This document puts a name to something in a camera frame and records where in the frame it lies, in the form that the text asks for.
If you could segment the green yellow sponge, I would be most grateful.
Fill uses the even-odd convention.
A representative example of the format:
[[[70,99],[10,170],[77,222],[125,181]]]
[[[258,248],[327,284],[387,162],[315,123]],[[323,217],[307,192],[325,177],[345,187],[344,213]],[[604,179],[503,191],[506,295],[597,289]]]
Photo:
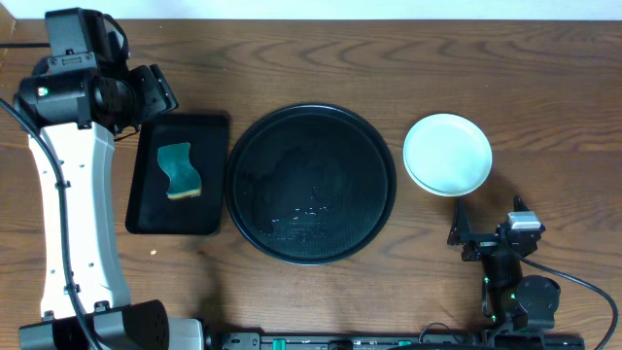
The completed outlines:
[[[198,196],[202,182],[190,162],[189,142],[162,146],[157,150],[157,164],[169,179],[166,195],[171,200]]]

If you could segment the mint green plate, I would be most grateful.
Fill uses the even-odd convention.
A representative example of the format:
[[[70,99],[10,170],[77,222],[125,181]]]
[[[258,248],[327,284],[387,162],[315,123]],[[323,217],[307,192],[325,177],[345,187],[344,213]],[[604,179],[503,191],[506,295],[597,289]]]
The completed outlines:
[[[493,165],[491,144],[470,120],[448,113],[414,123],[402,148],[404,167],[422,189],[457,197],[477,190]]]

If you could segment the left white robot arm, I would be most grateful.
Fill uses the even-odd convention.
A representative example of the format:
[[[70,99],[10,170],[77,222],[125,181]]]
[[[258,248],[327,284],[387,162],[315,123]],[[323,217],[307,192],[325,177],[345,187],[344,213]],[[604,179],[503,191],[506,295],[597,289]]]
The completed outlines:
[[[43,198],[42,320],[23,349],[202,349],[203,324],[133,303],[114,229],[111,170],[127,127],[178,103],[156,65],[129,68],[127,38],[110,16],[72,8],[45,15],[51,54],[6,105],[27,132]]]

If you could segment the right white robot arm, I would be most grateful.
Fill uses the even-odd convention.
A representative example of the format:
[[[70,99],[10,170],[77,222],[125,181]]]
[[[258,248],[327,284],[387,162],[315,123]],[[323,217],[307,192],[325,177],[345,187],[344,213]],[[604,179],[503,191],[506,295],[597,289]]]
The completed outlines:
[[[463,248],[464,262],[483,265],[482,313],[493,326],[482,341],[499,346],[502,338],[536,337],[554,328],[561,288],[550,278],[523,274],[521,260],[537,250],[545,226],[522,199],[513,198],[513,210],[492,233],[472,231],[467,210],[456,202],[447,244]]]

